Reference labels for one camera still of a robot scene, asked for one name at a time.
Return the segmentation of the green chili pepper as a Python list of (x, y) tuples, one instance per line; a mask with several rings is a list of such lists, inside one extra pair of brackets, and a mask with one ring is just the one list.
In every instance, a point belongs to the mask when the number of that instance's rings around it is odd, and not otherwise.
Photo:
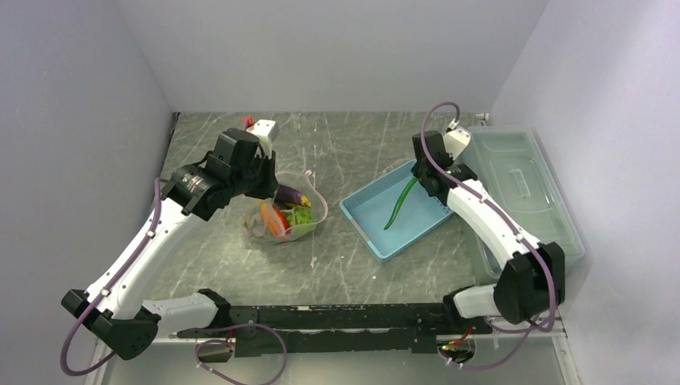
[(413, 187), (418, 184), (419, 181), (416, 177), (412, 177), (407, 184), (404, 186), (402, 192), (399, 194), (398, 199), (395, 202), (395, 205), (392, 209), (391, 215), (387, 221), (387, 223), (384, 225), (383, 230), (387, 231), (396, 221), (399, 212), (403, 206), (404, 201), (407, 199), (410, 191), (413, 189)]

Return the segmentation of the purple eggplant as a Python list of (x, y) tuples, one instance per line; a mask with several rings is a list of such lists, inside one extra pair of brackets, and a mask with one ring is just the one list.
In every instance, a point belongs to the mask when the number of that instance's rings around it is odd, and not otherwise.
[(274, 197), (276, 202), (311, 207), (312, 202), (303, 192), (285, 184), (280, 184)]

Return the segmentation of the clear zip top bag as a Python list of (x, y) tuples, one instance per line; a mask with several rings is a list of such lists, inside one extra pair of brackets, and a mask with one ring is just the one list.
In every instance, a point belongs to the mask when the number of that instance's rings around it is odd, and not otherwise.
[(296, 225), (290, 226), (288, 233), (284, 237), (275, 237), (266, 227), (261, 219), (259, 212), (260, 206), (263, 203), (270, 203), (280, 209), (285, 217), (290, 209), (299, 205), (284, 204), (276, 202), (274, 199), (253, 200), (249, 209), (246, 211), (243, 220), (245, 233), (255, 241), (260, 241), (269, 244), (279, 244), (289, 241), (296, 241), (304, 237), (306, 234), (313, 232), (328, 216), (329, 207), (326, 199), (316, 188), (315, 175), (311, 170), (307, 170), (302, 174), (293, 172), (279, 172), (277, 174), (279, 184), (285, 184), (293, 187), (305, 195), (312, 202), (310, 208), (314, 216), (315, 222), (310, 225)]

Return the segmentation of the green lime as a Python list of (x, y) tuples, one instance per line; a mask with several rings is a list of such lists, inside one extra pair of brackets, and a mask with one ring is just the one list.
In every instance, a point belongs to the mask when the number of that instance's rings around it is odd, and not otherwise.
[(314, 216), (310, 208), (295, 206), (287, 213), (287, 220), (291, 226), (296, 225), (310, 225), (315, 222)]

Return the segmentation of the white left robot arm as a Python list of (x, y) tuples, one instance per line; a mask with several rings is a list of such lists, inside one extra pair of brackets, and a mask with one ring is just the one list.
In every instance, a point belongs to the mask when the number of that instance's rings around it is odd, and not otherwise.
[(148, 294), (181, 245), (234, 197), (274, 196), (276, 136), (271, 121), (230, 128), (202, 160), (156, 184), (147, 223), (100, 278), (85, 290), (69, 290), (63, 307), (122, 360), (140, 355), (159, 334), (202, 329), (223, 335), (231, 306), (215, 291), (163, 301), (151, 301)]

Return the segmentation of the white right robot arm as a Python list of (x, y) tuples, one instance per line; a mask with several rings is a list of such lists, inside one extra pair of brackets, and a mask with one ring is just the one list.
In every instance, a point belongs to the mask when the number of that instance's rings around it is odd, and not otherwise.
[(442, 311), (443, 325), (460, 333), (473, 318), (500, 316), (517, 325), (534, 323), (544, 312), (555, 317), (565, 299), (565, 253), (556, 242), (540, 241), (518, 225), (467, 165), (455, 164), (455, 154), (469, 140), (462, 129), (446, 134), (424, 131), (412, 137), (413, 176), (429, 197), (464, 220), (502, 269), (494, 284), (451, 294), (452, 304)]

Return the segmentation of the blue plastic basket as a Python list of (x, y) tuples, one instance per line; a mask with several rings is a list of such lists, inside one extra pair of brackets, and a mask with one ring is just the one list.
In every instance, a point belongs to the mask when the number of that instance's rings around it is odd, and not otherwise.
[(339, 202), (360, 241), (382, 264), (444, 223), (452, 211), (429, 197), (409, 160)]

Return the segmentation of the clear plastic storage box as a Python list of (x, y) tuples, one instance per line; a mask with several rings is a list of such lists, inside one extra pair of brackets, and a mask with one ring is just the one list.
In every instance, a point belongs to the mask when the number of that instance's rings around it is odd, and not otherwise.
[(469, 127), (472, 139), (458, 158), (492, 199), (523, 229), (555, 241), (570, 269), (585, 255), (564, 199), (530, 128)]

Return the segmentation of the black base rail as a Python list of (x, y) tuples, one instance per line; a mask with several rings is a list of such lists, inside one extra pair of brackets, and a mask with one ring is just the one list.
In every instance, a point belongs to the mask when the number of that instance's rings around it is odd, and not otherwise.
[(449, 339), (491, 334), (482, 318), (461, 318), (448, 303), (232, 306), (227, 319), (178, 338), (230, 336), (238, 358), (289, 353), (410, 351), (430, 354)]

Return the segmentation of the aluminium frame rail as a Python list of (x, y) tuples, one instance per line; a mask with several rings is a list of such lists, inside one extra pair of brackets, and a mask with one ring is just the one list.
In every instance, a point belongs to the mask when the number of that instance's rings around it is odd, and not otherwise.
[(562, 322), (525, 334), (449, 304), (234, 306), (233, 332), (186, 330), (89, 384), (578, 384)]

